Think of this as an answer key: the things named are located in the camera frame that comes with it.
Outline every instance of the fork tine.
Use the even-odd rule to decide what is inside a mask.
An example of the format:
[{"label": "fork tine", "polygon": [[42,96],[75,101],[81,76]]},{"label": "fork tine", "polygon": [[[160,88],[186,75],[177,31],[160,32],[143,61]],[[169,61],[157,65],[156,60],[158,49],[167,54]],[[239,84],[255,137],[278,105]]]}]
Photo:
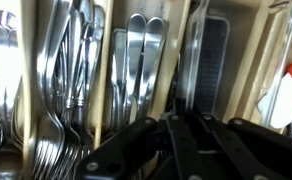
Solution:
[{"label": "fork tine", "polygon": [[50,179],[49,176],[51,176],[52,174],[54,174],[55,169],[58,165],[58,161],[60,160],[60,158],[62,157],[60,152],[63,152],[64,146],[66,146],[66,144],[63,144],[63,146],[60,146],[58,148],[53,149],[51,156],[50,156],[50,164],[49,167],[47,168],[47,173],[46,173],[46,179]]},{"label": "fork tine", "polygon": [[65,158],[65,155],[69,153],[69,148],[68,146],[66,146],[64,149],[63,149],[63,156],[60,156],[59,160],[58,160],[58,163],[56,164],[56,167],[55,167],[55,171],[53,172],[53,178],[52,179],[55,179],[56,176],[58,176],[58,173],[60,171],[60,168],[63,167],[62,165],[64,164],[64,161],[66,161],[66,158]]},{"label": "fork tine", "polygon": [[38,144],[36,145],[36,154],[35,154],[36,159],[35,159],[34,168],[32,171],[33,176],[35,175],[35,171],[37,170],[39,161],[41,159],[41,156],[38,154],[41,154],[43,148],[41,148],[42,146],[40,146],[40,145],[41,145],[41,143],[40,143],[40,141],[38,141]]},{"label": "fork tine", "polygon": [[46,153],[47,153],[47,148],[44,148],[45,146],[47,146],[47,140],[42,140],[41,146],[40,146],[41,153],[37,155],[37,157],[39,158],[39,161],[38,161],[38,167],[35,169],[35,179],[38,179],[40,172],[42,171],[42,168],[43,168],[43,163],[45,162]]},{"label": "fork tine", "polygon": [[49,163],[49,159],[48,159],[48,154],[49,154],[49,152],[50,152],[50,150],[51,150],[51,143],[49,142],[49,141],[47,141],[47,144],[46,144],[46,148],[44,148],[44,149],[46,149],[46,151],[45,151],[45,157],[44,157],[44,161],[43,161],[43,163],[41,164],[41,167],[39,168],[39,174],[38,174],[38,176],[39,176],[39,179],[43,179],[43,175],[44,175],[44,173],[47,171],[47,164]]},{"label": "fork tine", "polygon": [[77,156],[78,156],[78,147],[73,146],[72,149],[73,149],[73,152],[70,154],[70,158],[68,160],[68,163],[65,165],[65,168],[64,168],[64,170],[61,173],[61,175],[63,176],[62,179],[66,179],[67,178],[70,170],[75,165],[75,161],[76,161]]},{"label": "fork tine", "polygon": [[69,160],[71,159],[71,156],[74,151],[71,145],[68,146],[68,149],[69,149],[68,153],[64,155],[65,161],[63,162],[63,164],[61,164],[61,168],[59,169],[59,172],[57,174],[59,178],[62,177],[63,173],[65,172],[66,166],[67,164],[69,164]]}]

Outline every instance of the drawer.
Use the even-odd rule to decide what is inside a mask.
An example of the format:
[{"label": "drawer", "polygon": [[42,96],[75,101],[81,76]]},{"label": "drawer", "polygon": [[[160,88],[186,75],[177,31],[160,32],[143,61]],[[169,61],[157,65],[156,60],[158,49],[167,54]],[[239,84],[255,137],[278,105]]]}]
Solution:
[{"label": "drawer", "polygon": [[[210,0],[207,14],[226,19],[229,34],[222,75],[212,114],[227,123],[232,117],[242,117],[261,123],[256,108],[258,100],[270,88],[276,65],[285,64],[283,50],[287,18],[285,13],[270,12],[274,0]],[[161,17],[169,24],[156,85],[148,116],[158,119],[165,112],[170,85],[180,52],[185,43],[187,18],[192,12],[191,0],[94,0],[105,13],[105,26],[97,79],[88,114],[90,130],[95,135],[94,146],[101,144],[103,132],[109,126],[111,85],[109,77],[110,43],[115,28],[125,28],[130,16],[140,13],[145,18]],[[0,10],[13,12],[18,19],[18,44],[23,69],[23,88],[18,123],[24,135],[24,179],[31,178],[36,149],[37,126],[42,118],[38,90],[34,44],[36,43],[36,0],[0,0]]]}]

